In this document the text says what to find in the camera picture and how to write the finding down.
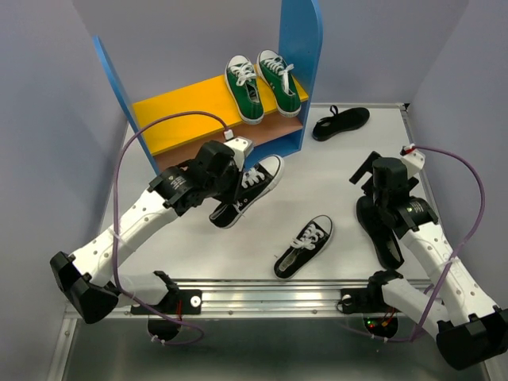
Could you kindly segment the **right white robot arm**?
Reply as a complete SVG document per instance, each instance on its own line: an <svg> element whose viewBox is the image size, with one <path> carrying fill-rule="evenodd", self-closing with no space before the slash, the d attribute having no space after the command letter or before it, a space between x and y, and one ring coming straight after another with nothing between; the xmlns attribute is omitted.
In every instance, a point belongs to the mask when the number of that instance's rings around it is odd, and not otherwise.
<svg viewBox="0 0 508 381"><path fill-rule="evenodd" d="M350 178L364 175L356 217L382 270L364 288L341 290L344 314L401 312L427 332L446 363L464 370L507 350L507 311L473 279L423 198L411 194L425 156L414 146L398 158L372 152Z"/></svg>

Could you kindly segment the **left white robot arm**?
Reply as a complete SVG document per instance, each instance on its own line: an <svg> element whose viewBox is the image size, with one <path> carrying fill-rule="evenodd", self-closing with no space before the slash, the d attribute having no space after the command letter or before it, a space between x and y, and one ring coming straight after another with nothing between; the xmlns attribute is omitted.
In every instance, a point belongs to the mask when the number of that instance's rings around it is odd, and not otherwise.
<svg viewBox="0 0 508 381"><path fill-rule="evenodd" d="M94 324L122 305L145 304L161 313L175 307L178 287L163 271L128 277L119 275L118 268L153 234L205 199L235 202L251 151L252 142L242 137L206 142L195 158L157 175L91 242L51 258L59 289L86 323Z"/></svg>

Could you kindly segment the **black canvas sneaker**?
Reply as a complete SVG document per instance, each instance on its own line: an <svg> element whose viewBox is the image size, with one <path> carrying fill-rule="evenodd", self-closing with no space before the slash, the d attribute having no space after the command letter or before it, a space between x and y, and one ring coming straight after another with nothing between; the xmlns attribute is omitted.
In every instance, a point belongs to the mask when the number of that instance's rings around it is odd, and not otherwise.
<svg viewBox="0 0 508 381"><path fill-rule="evenodd" d="M313 258L323 252L333 236L334 224L327 215L318 215L308 221L287 250L276 260L273 271L281 280L294 277Z"/></svg>
<svg viewBox="0 0 508 381"><path fill-rule="evenodd" d="M272 191L283 176L284 160L270 155L243 174L239 198L232 205L221 203L209 216L210 222L220 229L228 229L244 216L247 209Z"/></svg>

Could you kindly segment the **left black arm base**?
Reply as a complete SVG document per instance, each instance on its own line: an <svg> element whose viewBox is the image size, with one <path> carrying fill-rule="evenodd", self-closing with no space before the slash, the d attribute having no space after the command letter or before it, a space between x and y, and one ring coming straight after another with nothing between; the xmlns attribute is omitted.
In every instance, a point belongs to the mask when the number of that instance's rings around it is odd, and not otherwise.
<svg viewBox="0 0 508 381"><path fill-rule="evenodd" d="M202 291L199 289L170 291L159 287L137 291L135 296L162 314L199 315L202 311Z"/></svg>

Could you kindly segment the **black leather shoe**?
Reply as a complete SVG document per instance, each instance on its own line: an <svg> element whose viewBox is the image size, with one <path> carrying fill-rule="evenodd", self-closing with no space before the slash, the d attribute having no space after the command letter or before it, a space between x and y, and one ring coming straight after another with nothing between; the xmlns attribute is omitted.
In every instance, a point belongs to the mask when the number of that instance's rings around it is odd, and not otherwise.
<svg viewBox="0 0 508 381"><path fill-rule="evenodd" d="M377 208L368 196L362 196L357 200L356 218L370 237L380 265L387 270L400 268L404 259L397 239L384 225Z"/></svg>

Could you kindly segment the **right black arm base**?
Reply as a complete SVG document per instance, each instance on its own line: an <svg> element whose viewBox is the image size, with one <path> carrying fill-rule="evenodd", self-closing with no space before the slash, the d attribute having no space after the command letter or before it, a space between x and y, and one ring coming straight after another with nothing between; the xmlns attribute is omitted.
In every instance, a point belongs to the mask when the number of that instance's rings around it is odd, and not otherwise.
<svg viewBox="0 0 508 381"><path fill-rule="evenodd" d="M384 314L393 310L379 288L343 288L340 294L336 308L343 314Z"/></svg>

